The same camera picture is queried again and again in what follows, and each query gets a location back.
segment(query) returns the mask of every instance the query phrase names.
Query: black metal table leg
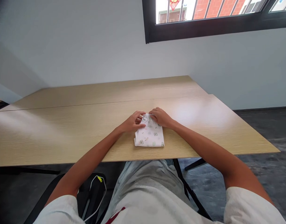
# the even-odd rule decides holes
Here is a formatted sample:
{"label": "black metal table leg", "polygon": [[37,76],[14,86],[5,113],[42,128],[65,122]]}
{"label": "black metal table leg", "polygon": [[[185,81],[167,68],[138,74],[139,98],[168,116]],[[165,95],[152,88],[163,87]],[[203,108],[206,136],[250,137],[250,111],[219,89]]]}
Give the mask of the black metal table leg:
{"label": "black metal table leg", "polygon": [[[180,180],[182,182],[184,182],[184,178],[183,178],[183,175],[182,175],[182,172],[181,172],[181,169],[180,169],[180,165],[179,165],[178,159],[173,159],[173,163],[174,163],[175,169],[177,171],[178,177],[180,178]],[[185,186],[184,186],[184,193],[187,196],[187,198],[189,199],[189,194],[187,193],[187,190],[186,190]]]}
{"label": "black metal table leg", "polygon": [[175,166],[175,169],[177,171],[178,177],[181,179],[181,181],[183,182],[184,185],[184,192],[185,195],[188,197],[187,191],[189,192],[189,194],[191,195],[192,199],[194,200],[194,202],[196,203],[197,207],[198,207],[198,213],[202,216],[204,216],[205,218],[208,218],[209,220],[212,220],[211,217],[209,216],[209,214],[207,213],[207,211],[205,210],[205,208],[203,207],[203,205],[201,204],[201,202],[199,201],[199,199],[197,198],[195,192],[190,188],[190,186],[188,185],[188,183],[185,181],[185,179],[183,178],[182,172],[181,172],[181,168],[179,165],[179,161],[178,159],[173,159],[173,163]]}
{"label": "black metal table leg", "polygon": [[60,171],[56,171],[56,170],[42,170],[42,169],[34,169],[34,168],[19,167],[19,166],[0,167],[0,174],[17,175],[17,174],[20,174],[20,173],[59,174]]}
{"label": "black metal table leg", "polygon": [[192,164],[186,166],[184,169],[185,171],[188,171],[188,170],[191,170],[191,169],[194,169],[194,168],[197,168],[199,166],[202,166],[204,164],[206,164],[207,162],[205,162],[204,159],[199,159],[197,160],[196,162],[193,162]]}

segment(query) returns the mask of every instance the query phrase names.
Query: window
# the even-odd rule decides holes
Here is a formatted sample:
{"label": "window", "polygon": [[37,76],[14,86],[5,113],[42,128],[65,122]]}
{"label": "window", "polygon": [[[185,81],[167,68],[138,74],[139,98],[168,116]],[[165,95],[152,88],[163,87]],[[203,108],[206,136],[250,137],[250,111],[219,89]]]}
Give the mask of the window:
{"label": "window", "polygon": [[286,27],[286,0],[142,0],[146,43]]}

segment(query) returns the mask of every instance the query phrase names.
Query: folded white fabric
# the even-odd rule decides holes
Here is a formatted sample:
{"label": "folded white fabric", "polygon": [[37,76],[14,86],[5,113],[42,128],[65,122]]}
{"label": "folded white fabric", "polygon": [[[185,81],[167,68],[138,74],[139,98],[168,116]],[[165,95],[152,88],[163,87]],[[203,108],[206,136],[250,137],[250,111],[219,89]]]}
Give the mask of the folded white fabric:
{"label": "folded white fabric", "polygon": [[141,124],[145,124],[146,127],[140,128],[135,132],[134,145],[143,147],[164,147],[165,142],[162,126],[157,124],[150,117],[150,114],[145,114],[142,117]]}

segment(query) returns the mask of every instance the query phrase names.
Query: light wood tabletop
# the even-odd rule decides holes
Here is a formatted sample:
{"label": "light wood tabletop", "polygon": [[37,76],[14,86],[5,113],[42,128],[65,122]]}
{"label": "light wood tabletop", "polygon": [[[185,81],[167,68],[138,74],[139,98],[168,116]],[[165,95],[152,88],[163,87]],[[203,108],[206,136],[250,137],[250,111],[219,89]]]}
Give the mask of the light wood tabletop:
{"label": "light wood tabletop", "polygon": [[41,89],[0,111],[113,103],[207,93],[189,76]]}
{"label": "light wood tabletop", "polygon": [[[0,166],[74,163],[134,111],[157,106],[233,154],[279,152],[218,98],[200,95],[0,112]],[[103,161],[198,157],[174,131],[164,128],[164,140],[135,147],[126,133]]]}

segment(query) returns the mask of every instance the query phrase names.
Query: chair backrest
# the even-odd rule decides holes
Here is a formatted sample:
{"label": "chair backrest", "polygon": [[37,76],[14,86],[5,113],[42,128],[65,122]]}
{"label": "chair backrest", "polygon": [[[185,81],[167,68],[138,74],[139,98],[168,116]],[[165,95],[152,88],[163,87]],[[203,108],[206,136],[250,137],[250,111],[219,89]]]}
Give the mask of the chair backrest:
{"label": "chair backrest", "polygon": [[[58,182],[61,180],[61,178],[65,174],[61,174],[57,176],[53,181],[49,184],[49,186],[46,188],[42,196],[40,197],[39,201],[27,217],[26,221],[24,224],[33,224],[33,222],[36,220],[38,217],[39,213],[42,211],[44,208],[44,205],[46,204],[49,196],[52,194],[53,190],[55,189],[56,185]],[[102,183],[98,178],[95,178],[94,181],[92,182],[93,178],[95,176],[100,176],[103,177],[104,181],[106,182],[106,177],[103,174],[100,173],[93,173],[91,176],[81,185],[79,189],[79,193],[77,195],[77,206],[78,206],[78,213],[79,216],[82,217],[84,210],[86,208],[86,214],[85,214],[85,219],[89,217],[92,213],[96,211],[98,208],[99,204],[101,203],[101,199],[103,197],[103,193],[105,190],[105,185]],[[89,223],[96,223],[96,219],[98,216],[98,212],[94,216],[92,216],[86,224]]]}

